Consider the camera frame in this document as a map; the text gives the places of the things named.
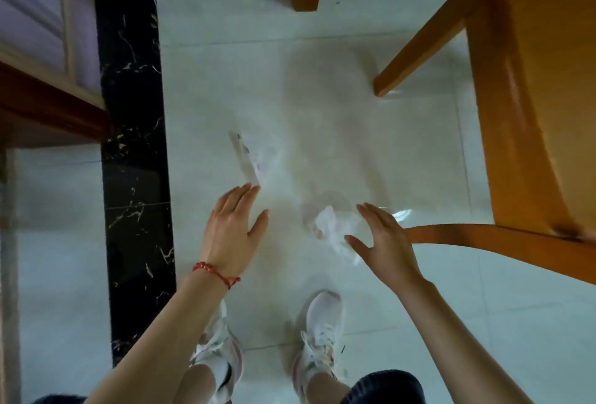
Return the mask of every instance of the person's left arm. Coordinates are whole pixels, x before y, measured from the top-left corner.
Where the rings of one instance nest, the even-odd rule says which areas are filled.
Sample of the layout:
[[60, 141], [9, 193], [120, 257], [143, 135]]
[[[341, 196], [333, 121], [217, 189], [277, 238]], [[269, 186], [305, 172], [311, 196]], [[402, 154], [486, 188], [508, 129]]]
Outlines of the person's left arm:
[[[249, 231], [249, 212], [259, 192], [245, 184], [215, 205], [203, 237], [201, 261], [226, 277], [240, 276], [263, 237], [268, 211]], [[197, 270], [155, 318], [122, 361], [96, 387], [87, 404], [169, 404], [199, 339], [227, 294], [213, 273]]]

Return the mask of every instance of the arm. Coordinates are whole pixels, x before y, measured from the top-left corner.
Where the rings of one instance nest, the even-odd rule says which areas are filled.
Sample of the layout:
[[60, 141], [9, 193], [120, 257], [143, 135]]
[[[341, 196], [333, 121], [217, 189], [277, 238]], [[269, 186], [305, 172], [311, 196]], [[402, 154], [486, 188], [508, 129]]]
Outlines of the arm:
[[[250, 263], [268, 224], [261, 213], [248, 231], [250, 208], [259, 187], [245, 185], [222, 196], [203, 236], [201, 261], [224, 276], [240, 276]], [[85, 401], [87, 404], [169, 404], [213, 313], [227, 294], [215, 275], [197, 270]]]
[[432, 356], [456, 404], [532, 404], [486, 352], [439, 294], [422, 277], [404, 230], [387, 212], [370, 204], [358, 211], [372, 231], [368, 248], [353, 236], [346, 241], [375, 275], [398, 296]]

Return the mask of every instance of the black marble strip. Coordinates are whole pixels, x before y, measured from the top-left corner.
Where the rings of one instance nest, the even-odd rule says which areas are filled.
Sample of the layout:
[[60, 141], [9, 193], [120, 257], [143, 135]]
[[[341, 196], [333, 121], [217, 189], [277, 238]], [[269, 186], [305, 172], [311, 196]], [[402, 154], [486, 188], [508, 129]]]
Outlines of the black marble strip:
[[101, 86], [116, 127], [102, 145], [116, 365], [176, 290], [156, 0], [95, 0]]

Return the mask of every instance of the person's right arm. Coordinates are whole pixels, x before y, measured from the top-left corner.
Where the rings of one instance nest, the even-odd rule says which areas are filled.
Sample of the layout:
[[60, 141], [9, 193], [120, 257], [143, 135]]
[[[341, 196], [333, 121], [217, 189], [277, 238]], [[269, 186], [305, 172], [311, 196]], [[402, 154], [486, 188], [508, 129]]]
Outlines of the person's right arm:
[[455, 404], [532, 404], [474, 338], [437, 288], [422, 277], [412, 245], [393, 216], [358, 205], [374, 240], [346, 236], [375, 275], [398, 296], [420, 332]]

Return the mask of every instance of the dark pants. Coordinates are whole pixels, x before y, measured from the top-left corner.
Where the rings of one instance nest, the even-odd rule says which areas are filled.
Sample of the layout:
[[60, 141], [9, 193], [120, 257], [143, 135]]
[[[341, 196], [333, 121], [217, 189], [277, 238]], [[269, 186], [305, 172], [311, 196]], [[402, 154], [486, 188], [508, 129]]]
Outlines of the dark pants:
[[422, 385], [406, 371], [377, 371], [360, 379], [341, 404], [425, 404]]

